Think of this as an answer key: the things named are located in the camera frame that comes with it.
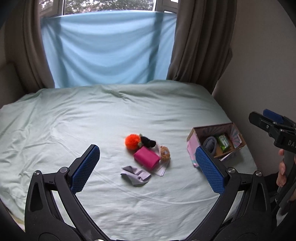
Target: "brown curtain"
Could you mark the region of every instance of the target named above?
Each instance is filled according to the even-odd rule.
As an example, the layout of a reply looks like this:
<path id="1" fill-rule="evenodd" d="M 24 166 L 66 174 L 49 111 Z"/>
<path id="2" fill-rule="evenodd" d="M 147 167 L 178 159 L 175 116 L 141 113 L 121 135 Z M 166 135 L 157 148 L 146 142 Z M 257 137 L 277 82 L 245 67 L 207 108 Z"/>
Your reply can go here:
<path id="1" fill-rule="evenodd" d="M 181 0 L 167 79 L 196 83 L 210 93 L 231 59 L 236 0 Z"/>
<path id="2" fill-rule="evenodd" d="M 27 93 L 54 88 L 41 39 L 38 7 L 38 0 L 21 0 L 5 23 L 6 61 L 14 64 Z"/>

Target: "wrinkled sheet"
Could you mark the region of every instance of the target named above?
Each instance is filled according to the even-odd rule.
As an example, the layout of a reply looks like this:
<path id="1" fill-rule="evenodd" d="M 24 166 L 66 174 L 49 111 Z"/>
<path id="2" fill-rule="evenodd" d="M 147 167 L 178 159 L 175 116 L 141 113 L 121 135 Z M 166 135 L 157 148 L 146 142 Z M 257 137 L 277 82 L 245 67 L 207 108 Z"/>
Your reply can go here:
<path id="1" fill-rule="evenodd" d="M 41 20 L 56 88 L 166 79 L 176 14 L 101 11 Z"/>
<path id="2" fill-rule="evenodd" d="M 76 194 L 95 223 L 114 240 L 182 240 L 218 198 L 193 167 L 186 138 L 194 126 L 229 121 L 199 85 L 163 80 L 43 89 L 0 110 L 0 197 L 24 220 L 33 171 L 56 172 L 96 144 L 100 161 Z M 152 175 L 142 187 L 120 175 L 121 167 L 140 167 L 124 146 L 131 133 L 156 140 L 171 154 L 164 176 Z M 244 173 L 256 170 L 247 146 L 224 164 Z M 58 198 L 57 204 L 71 224 Z"/>

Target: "light blue cloth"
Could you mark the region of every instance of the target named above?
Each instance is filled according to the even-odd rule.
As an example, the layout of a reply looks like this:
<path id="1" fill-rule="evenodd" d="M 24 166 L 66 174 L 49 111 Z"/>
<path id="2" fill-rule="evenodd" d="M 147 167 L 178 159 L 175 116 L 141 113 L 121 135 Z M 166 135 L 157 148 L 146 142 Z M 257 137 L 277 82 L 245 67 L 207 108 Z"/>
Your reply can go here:
<path id="1" fill-rule="evenodd" d="M 41 20 L 56 88 L 166 79 L 176 14 L 103 11 Z"/>

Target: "blue textured gripper pad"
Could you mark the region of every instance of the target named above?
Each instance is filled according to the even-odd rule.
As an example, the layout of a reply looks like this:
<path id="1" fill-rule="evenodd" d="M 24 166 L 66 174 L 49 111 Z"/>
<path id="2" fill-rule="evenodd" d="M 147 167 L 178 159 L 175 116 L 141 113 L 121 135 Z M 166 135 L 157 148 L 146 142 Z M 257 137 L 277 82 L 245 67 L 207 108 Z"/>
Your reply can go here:
<path id="1" fill-rule="evenodd" d="M 198 147 L 195 151 L 195 160 L 207 178 L 213 191 L 222 195 L 225 189 L 224 177 L 201 147 Z"/>
<path id="2" fill-rule="evenodd" d="M 72 176 L 71 190 L 75 194 L 81 192 L 94 167 L 100 159 L 100 149 L 95 146 L 86 158 L 82 161 Z"/>
<path id="3" fill-rule="evenodd" d="M 263 111 L 263 116 L 275 121 L 276 123 L 279 123 L 279 124 L 283 124 L 284 123 L 284 119 L 281 115 L 271 111 L 271 110 L 268 110 L 268 109 L 265 109 Z"/>

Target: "cardboard box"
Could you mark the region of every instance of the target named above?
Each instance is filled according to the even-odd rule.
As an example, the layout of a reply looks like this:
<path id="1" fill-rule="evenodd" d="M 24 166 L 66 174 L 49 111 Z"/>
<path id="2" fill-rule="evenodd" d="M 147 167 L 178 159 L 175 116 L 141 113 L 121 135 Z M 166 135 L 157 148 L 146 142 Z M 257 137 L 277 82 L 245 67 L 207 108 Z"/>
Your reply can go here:
<path id="1" fill-rule="evenodd" d="M 231 122 L 214 126 L 194 127 L 191 130 L 189 136 L 187 137 L 187 150 L 195 167 L 198 167 L 195 160 L 196 148 L 202 145 L 207 137 L 217 136 L 224 133 L 226 133 L 226 137 L 230 143 L 230 149 L 223 153 L 221 147 L 217 143 L 216 154 L 214 157 L 220 159 L 221 161 L 228 159 L 246 145 L 246 142 L 236 125 Z"/>

